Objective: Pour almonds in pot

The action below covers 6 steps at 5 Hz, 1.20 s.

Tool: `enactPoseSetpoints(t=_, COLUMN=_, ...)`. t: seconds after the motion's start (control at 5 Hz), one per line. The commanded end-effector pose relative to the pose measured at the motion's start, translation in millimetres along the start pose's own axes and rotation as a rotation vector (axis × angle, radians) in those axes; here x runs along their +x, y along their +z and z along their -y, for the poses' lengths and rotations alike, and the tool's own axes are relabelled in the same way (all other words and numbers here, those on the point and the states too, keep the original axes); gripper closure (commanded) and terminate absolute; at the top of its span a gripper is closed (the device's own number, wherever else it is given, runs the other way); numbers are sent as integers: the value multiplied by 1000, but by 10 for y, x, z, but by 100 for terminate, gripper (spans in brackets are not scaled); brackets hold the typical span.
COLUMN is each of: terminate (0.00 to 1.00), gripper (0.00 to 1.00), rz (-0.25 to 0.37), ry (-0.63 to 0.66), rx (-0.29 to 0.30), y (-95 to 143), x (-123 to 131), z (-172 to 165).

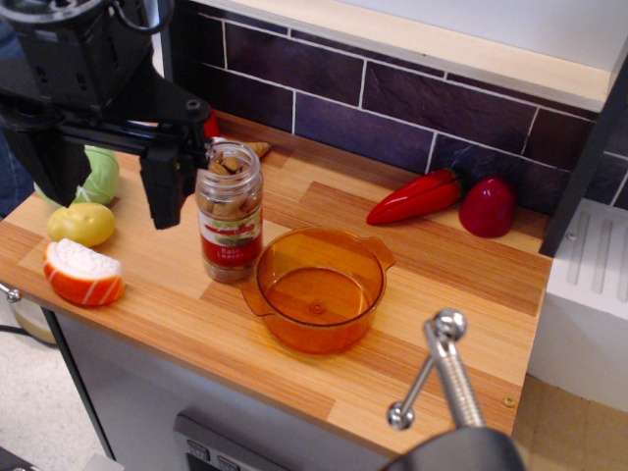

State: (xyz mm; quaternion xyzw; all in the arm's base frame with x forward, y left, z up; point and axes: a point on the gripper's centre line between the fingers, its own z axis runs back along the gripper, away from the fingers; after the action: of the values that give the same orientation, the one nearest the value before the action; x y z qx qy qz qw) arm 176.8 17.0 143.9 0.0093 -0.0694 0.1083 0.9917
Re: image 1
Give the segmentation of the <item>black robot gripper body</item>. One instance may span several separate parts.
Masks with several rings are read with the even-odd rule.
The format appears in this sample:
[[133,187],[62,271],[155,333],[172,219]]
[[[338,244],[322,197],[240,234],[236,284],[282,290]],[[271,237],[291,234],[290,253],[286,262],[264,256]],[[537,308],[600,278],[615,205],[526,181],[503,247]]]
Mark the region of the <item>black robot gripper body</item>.
[[153,65],[154,35],[167,29],[172,1],[156,14],[143,1],[4,1],[1,20],[23,57],[1,62],[1,124],[32,139],[123,152],[205,152],[209,106]]

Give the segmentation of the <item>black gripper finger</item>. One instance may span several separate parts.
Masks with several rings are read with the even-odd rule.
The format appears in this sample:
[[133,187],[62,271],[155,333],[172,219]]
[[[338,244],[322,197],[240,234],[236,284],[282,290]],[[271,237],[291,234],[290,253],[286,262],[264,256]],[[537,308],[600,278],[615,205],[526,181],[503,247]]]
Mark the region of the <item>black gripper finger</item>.
[[84,146],[53,131],[4,130],[9,147],[33,181],[51,200],[71,205],[91,174]]
[[155,141],[142,152],[140,175],[156,229],[181,222],[183,205],[195,192],[197,170],[207,165],[204,142],[181,146],[176,141]]

